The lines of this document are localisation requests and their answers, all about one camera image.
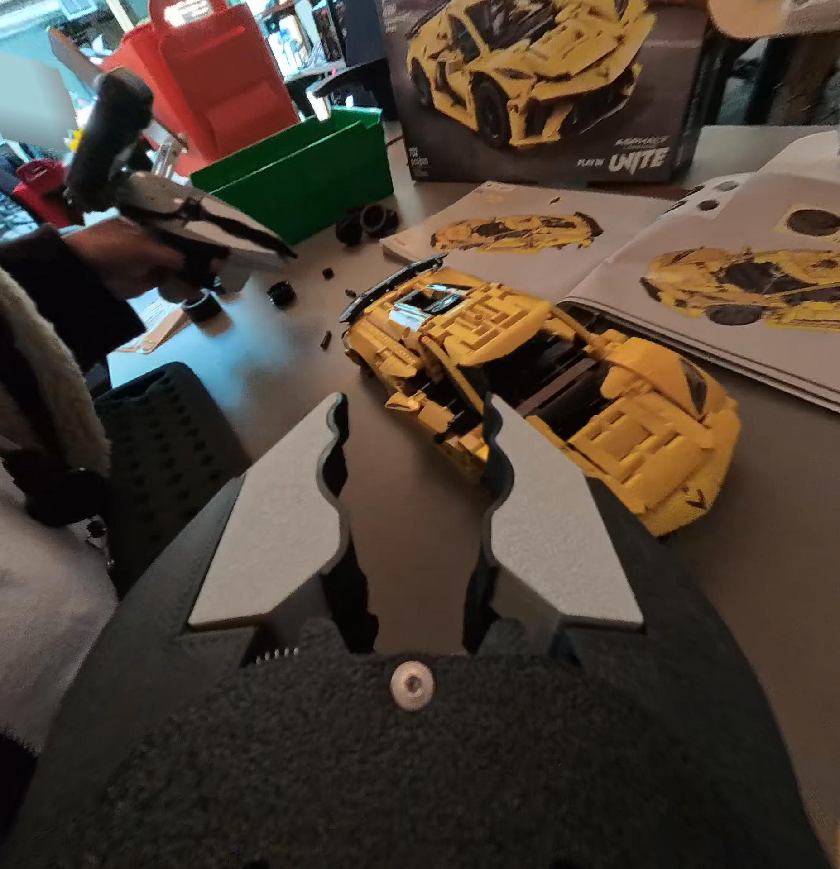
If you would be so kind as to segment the open instruction booklet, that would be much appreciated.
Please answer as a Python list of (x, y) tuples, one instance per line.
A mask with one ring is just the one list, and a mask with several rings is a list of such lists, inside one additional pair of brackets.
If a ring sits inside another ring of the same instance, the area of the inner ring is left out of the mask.
[(608, 315), (840, 413), (840, 184), (741, 173), (669, 202), (487, 181), (382, 243)]

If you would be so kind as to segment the model car set box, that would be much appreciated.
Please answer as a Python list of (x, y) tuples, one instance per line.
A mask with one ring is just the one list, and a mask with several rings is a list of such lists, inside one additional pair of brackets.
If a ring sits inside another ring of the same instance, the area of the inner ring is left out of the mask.
[(694, 153), (701, 8), (408, 1), (379, 13), (416, 181), (659, 183)]

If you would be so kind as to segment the black office chair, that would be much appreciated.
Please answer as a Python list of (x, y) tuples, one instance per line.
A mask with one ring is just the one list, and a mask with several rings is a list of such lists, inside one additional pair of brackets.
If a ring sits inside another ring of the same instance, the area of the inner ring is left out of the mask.
[(384, 57), (336, 71), (311, 85), (306, 93), (309, 98), (335, 99), (342, 107), (348, 106), (350, 96), (354, 108), (380, 110), (386, 122), (399, 120), (389, 62)]

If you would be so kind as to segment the person's left hand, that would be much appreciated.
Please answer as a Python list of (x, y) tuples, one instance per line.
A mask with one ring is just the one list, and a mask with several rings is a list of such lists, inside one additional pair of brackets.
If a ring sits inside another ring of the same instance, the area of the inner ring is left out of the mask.
[(183, 253), (121, 216), (68, 232), (62, 239), (124, 300), (161, 288), (185, 266)]

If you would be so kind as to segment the grey desk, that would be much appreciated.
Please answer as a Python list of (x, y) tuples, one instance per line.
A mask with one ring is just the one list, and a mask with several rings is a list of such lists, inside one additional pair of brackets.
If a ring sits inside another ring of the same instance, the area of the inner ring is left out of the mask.
[[(380, 619), (377, 649), (461, 648), (485, 490), (400, 420), (377, 382), (334, 344), (320, 349), (347, 297), (394, 271), (377, 244), (344, 249), (327, 230), (298, 247), (278, 311), (252, 279), (203, 329), (151, 354), (114, 353), (120, 385), (185, 363), (255, 459), (334, 391), (349, 397), (343, 491)], [(325, 280), (322, 270), (335, 271)], [(667, 540), (687, 576), (729, 624), (768, 694), (813, 825), (831, 856), (840, 824), (840, 416), (708, 366), (740, 404), (742, 432), (709, 514)]]

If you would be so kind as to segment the small pale paper sheet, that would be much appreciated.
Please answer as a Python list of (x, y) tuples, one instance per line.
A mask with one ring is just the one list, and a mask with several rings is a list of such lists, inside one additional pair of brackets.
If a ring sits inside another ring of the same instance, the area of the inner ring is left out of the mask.
[(189, 316), (180, 304), (156, 297), (139, 315), (144, 326), (140, 336), (117, 349), (120, 353), (150, 354), (186, 328)]

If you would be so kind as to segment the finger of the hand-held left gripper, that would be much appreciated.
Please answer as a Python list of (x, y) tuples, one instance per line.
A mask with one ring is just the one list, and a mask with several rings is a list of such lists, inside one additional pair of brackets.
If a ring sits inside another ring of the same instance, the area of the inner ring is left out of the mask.
[(163, 296), (200, 296), (214, 290), (224, 268), (240, 273), (274, 272), (288, 259), (288, 246), (266, 229), (242, 223), (164, 223), (154, 237), (183, 257), (183, 265), (158, 283)]
[(295, 259), (295, 250), (277, 233), (238, 208), (197, 188), (136, 171), (114, 188), (115, 205), (133, 222), (163, 234), (169, 244), (193, 244), (223, 258)]

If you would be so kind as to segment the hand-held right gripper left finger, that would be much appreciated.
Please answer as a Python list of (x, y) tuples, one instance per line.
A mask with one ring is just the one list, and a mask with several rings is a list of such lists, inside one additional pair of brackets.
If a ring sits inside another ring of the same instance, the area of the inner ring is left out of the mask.
[(324, 398), (244, 473), (187, 626), (261, 628), (279, 650), (330, 619), (355, 654), (370, 654), (378, 619), (340, 502), (348, 478), (349, 403)]

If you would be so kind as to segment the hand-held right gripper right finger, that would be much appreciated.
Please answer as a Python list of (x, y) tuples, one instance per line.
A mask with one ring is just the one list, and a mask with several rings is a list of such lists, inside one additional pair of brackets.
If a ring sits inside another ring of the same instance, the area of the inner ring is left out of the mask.
[(641, 631), (644, 615), (588, 477), (499, 396), (482, 433), (491, 494), (464, 610), (464, 649), (492, 624), (523, 626), (529, 651), (550, 654), (566, 630)]

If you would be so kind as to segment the yellow toy brick car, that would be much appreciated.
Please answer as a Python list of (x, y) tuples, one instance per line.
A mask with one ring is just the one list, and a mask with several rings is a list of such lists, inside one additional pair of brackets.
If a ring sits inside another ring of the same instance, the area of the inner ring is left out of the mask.
[(715, 503), (740, 434), (716, 379), (659, 343), (590, 331), (555, 304), (444, 265), (412, 263), (353, 297), (345, 353), (470, 481), (490, 449), (486, 400), (604, 483), (655, 537)]

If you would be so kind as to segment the red fabric bin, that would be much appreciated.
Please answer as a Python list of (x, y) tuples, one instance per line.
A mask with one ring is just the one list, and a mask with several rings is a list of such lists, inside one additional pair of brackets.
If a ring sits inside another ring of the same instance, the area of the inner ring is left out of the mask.
[(126, 68), (154, 94), (154, 119), (186, 139), (183, 177), (299, 122), (269, 43), (249, 6), (151, 1), (103, 71)]

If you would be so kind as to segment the white shirt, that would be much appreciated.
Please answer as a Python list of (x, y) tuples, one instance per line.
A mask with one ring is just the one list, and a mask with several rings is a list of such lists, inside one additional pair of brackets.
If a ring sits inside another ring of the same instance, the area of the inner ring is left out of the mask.
[(0, 734), (34, 755), (118, 603), (88, 537), (34, 520), (0, 459)]

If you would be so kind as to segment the green plastic bin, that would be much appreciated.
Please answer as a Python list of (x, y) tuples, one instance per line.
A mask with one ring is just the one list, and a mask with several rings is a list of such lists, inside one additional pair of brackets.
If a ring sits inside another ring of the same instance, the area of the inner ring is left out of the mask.
[(394, 191), (382, 112), (334, 107), (193, 172), (224, 201), (290, 245)]

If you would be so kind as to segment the person's left forearm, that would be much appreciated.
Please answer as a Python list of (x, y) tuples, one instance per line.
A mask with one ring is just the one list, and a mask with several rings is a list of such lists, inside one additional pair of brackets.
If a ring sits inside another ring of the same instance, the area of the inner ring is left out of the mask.
[(42, 227), (0, 244), (0, 267), (54, 327), (83, 374), (145, 332), (135, 310), (106, 287), (56, 229)]

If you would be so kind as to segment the white slatted stand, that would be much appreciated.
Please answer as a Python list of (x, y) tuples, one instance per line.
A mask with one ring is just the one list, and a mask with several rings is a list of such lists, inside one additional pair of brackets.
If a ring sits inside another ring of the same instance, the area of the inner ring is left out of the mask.
[(171, 180), (179, 159), (187, 152), (187, 137), (185, 134), (167, 134), (156, 151), (152, 173), (160, 178)]

